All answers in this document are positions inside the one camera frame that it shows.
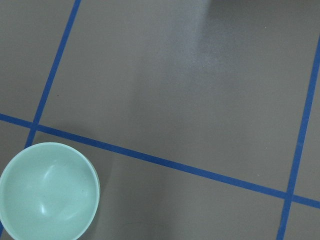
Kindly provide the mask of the green bowl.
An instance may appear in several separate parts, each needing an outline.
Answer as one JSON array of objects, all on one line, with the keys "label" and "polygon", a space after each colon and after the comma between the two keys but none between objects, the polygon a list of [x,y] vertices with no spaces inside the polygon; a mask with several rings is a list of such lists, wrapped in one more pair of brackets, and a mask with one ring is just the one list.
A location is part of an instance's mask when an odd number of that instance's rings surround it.
[{"label": "green bowl", "polygon": [[62,143],[38,143],[1,174],[0,221],[15,240],[77,240],[93,222],[100,190],[82,153]]}]

